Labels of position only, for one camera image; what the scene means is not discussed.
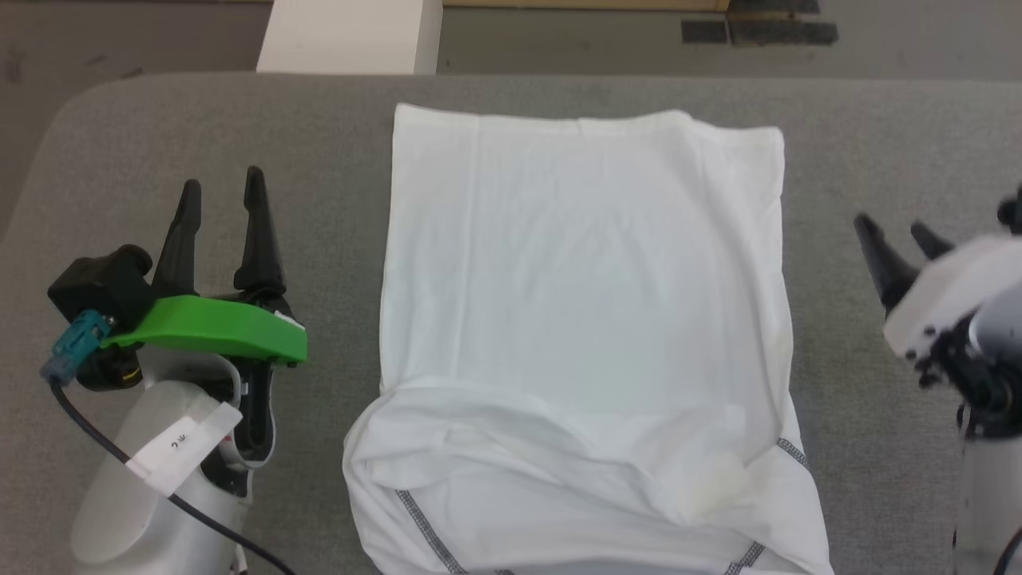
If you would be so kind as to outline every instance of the black strip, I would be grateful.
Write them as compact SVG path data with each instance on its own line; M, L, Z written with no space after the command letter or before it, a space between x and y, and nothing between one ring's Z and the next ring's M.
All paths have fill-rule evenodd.
M729 13L797 12L819 14L818 0L731 0Z
M724 20L682 20L682 43L727 44L728 26Z
M729 19L731 43L736 46L808 44L830 46L837 42L837 25L784 19Z
M777 440L777 446L787 451L788 454L801 464L803 468L809 469L809 461L805 459L805 453L802 453L797 447L795 447L794 443L782 437Z
M405 504L405 509L408 510L409 515L412 516L412 520L415 521L415 526L419 528L422 536L426 538L426 542L429 543L429 546L436 554L440 562L444 563L444 566L448 568L448 571L458 575L468 573L468 571L461 568L461 565L458 564L458 561L448 550L444 541L440 541L440 538L436 536L436 532L433 531L432 526L426 520L426 516L422 515L419 505L412 498L412 494L401 489L397 490L397 493L398 498L401 499L402 504Z

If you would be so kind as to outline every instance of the green 3d-printed part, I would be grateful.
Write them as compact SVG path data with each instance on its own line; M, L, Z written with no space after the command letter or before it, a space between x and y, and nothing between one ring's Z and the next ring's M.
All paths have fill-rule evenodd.
M156 300L138 329L103 340L102 347L152 344L275 363L309 358L309 337L265 309L198 296Z

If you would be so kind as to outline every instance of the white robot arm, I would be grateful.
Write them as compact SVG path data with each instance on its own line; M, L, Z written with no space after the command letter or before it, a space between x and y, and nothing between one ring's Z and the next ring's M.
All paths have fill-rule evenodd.
M249 167L248 233L237 294L200 298L193 287L198 182L185 185L152 284L151 259L127 245L76 259L48 295L72 326L43 367L71 418L108 456L72 529L80 575L226 575L246 571L242 549L293 574L239 534L251 475L273 454L274 370L308 355L286 290L266 184ZM63 393L139 383L145 391L111 442Z
M954 246L924 224L912 234L930 262L917 270L869 215L855 230L887 318L891 350L920 387L954 386L963 472L953 540L955 573L1022 573L1022 191L998 210L1012 235Z

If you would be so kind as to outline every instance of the folded shirt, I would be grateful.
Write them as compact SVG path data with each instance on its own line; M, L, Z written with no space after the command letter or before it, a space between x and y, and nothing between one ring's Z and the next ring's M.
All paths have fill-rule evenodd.
M774 128L400 105L380 398L343 456L376 566L833 573L783 177Z

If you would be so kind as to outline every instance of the gray table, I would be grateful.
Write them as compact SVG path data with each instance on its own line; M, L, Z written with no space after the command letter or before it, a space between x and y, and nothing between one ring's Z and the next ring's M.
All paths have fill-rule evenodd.
M951 238L996 227L1022 179L1022 87L596 78L189 75L110 84L54 121L0 245L0 568L59 573L100 461L37 376L63 329L46 287L124 242L157 253L186 178L202 182L197 283L227 291L240 260L245 167L267 175L288 297L312 361L283 373L280 438L245 532L299 573L371 573L341 478L341 440L376 395L377 318L394 104L541 116L679 107L784 131L791 389L838 573L945 572L956 397L923 393L881 339L850 221L871 210L909 245L920 215ZM74 393L113 433L136 392ZM254 573L269 573L257 563Z

